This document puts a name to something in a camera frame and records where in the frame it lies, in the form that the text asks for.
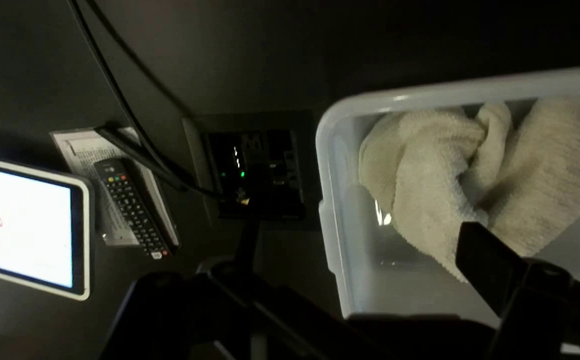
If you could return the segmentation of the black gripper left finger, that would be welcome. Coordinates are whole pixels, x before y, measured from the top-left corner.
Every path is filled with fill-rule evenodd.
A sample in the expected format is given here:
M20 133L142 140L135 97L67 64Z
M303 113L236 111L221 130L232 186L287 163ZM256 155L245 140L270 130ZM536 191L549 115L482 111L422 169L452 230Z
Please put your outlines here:
M101 360L191 360L209 342L245 360L255 334L282 356L335 360L338 331L336 318L256 276L152 271L130 284Z

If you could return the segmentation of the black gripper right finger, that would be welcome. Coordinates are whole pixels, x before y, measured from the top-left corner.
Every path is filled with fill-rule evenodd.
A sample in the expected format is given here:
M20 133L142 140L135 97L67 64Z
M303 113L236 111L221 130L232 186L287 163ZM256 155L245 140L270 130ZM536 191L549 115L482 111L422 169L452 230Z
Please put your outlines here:
M479 221L460 226L456 266L500 318L489 360L560 360L580 347L580 280L523 257Z

